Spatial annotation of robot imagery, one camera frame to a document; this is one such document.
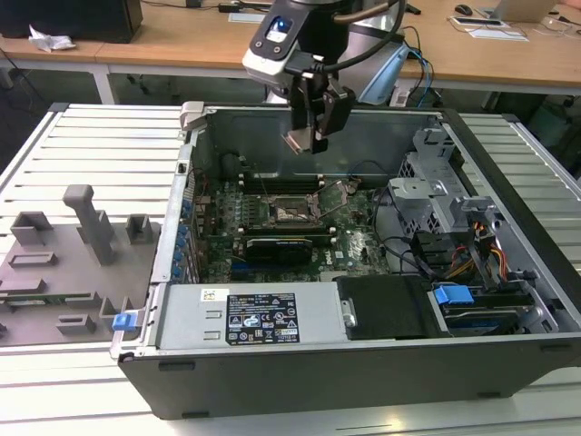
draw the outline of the blue cable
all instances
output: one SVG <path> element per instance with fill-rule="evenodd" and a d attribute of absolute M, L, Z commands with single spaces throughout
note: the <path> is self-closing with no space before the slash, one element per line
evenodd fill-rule
<path fill-rule="evenodd" d="M 417 106 L 417 107 L 421 107 L 421 104 L 424 103 L 424 99 L 426 98 L 426 95 L 428 95 L 428 90 L 432 86 L 432 82 L 434 81 L 434 79 L 433 79 L 433 77 L 430 78 L 430 76 L 429 76 L 429 65 L 426 62 L 426 60 L 423 58 L 423 56 L 421 54 L 419 54 L 418 51 L 416 51 L 416 50 L 409 50 L 409 51 L 418 58 L 422 69 L 424 69 L 424 71 L 426 72 L 426 90 L 424 91 L 424 94 L 421 96 L 421 99 L 419 100 L 418 106 Z"/>
<path fill-rule="evenodd" d="M 428 63 L 423 59 L 421 62 L 424 64 L 424 68 L 426 68 L 426 90 L 424 91 L 424 94 L 421 96 L 421 99 L 419 99 L 418 107 L 421 107 L 421 104 L 424 103 L 424 98 L 426 98 L 426 95 L 428 95 L 429 88 L 432 86 L 433 82 L 433 78 L 431 78 L 429 75 Z"/>

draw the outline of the computer mouse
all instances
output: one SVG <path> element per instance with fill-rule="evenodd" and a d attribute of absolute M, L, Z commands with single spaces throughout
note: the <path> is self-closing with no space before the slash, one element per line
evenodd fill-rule
<path fill-rule="evenodd" d="M 454 8 L 454 10 L 459 14 L 463 14 L 465 16 L 471 16 L 473 14 L 472 8 L 468 5 L 458 5 Z"/>

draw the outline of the circuit board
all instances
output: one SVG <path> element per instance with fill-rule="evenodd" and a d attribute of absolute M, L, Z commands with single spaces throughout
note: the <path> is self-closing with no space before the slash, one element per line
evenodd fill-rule
<path fill-rule="evenodd" d="M 356 192 L 340 207 L 326 205 L 326 210 L 334 210 L 313 220 L 304 206 L 304 195 L 245 194 L 233 183 L 222 183 L 220 188 L 211 192 L 210 202 L 206 200 L 212 207 L 204 222 L 211 223 L 212 229 L 198 222 L 207 253 L 203 282 L 330 282 L 341 275 L 389 272 L 370 225 L 371 191 Z M 332 239 L 328 236 L 331 243 L 315 243 L 309 264 L 273 265 L 259 271 L 247 268 L 239 252 L 241 226 L 260 234 L 261 227 L 276 233 L 277 228 L 288 231 L 293 225 L 311 233 L 333 229 Z"/>

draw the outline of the sticker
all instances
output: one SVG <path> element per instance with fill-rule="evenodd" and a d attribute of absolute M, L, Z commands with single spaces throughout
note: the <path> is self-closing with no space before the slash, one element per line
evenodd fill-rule
<path fill-rule="evenodd" d="M 202 289 L 202 302 L 225 302 L 230 289 Z"/>
<path fill-rule="evenodd" d="M 300 342 L 294 293 L 227 295 L 226 300 L 228 344 Z"/>

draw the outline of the wooden desk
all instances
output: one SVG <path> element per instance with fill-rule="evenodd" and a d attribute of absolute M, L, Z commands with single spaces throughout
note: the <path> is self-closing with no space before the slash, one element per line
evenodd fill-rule
<path fill-rule="evenodd" d="M 406 14 L 404 22 L 417 27 L 422 51 L 434 65 L 439 82 L 574 87 L 581 91 L 581 35 L 573 32 L 569 38 L 539 24 L 516 24 L 527 33 L 530 42 L 475 38 L 455 30 L 448 21 L 451 15 L 458 15 L 454 12 L 458 3 L 475 7 L 494 5 L 497 1 L 413 0 L 422 14 Z M 581 22 L 580 11 L 563 5 L 557 8 L 570 20 Z M 542 35 L 535 29 L 554 35 Z M 406 38 L 410 44 L 417 44 L 410 30 L 406 31 Z M 411 62 L 401 72 L 402 77 L 418 74 L 418 63 Z"/>
<path fill-rule="evenodd" d="M 220 0 L 206 0 L 216 5 Z M 497 0 L 466 0 L 469 5 L 493 5 Z M 434 86 L 484 91 L 539 94 L 581 94 L 581 35 L 551 34 L 542 25 L 519 25 L 530 42 L 477 39 L 455 30 L 448 17 L 458 0 L 413 0 L 421 15 L 406 14 L 404 25 L 419 30 L 422 50 L 434 65 Z M 77 49 L 46 54 L 25 40 L 0 44 L 23 68 L 88 71 L 94 75 L 102 101 L 112 104 L 109 74 L 164 74 L 248 77 L 241 59 L 258 26 L 229 23 L 216 9 L 189 10 L 142 5 L 143 24 L 131 44 L 80 42 Z M 581 12 L 559 6 L 569 19 L 581 22 Z M 407 38 L 415 45 L 413 32 Z M 0 58 L 0 67 L 9 66 Z M 416 61 L 407 61 L 398 87 L 410 88 L 419 78 Z"/>
<path fill-rule="evenodd" d="M 204 5 L 217 5 L 207 1 Z M 242 57 L 258 29 L 229 23 L 217 9 L 195 10 L 142 4 L 143 23 L 130 44 L 103 44 L 104 64 L 242 69 Z"/>

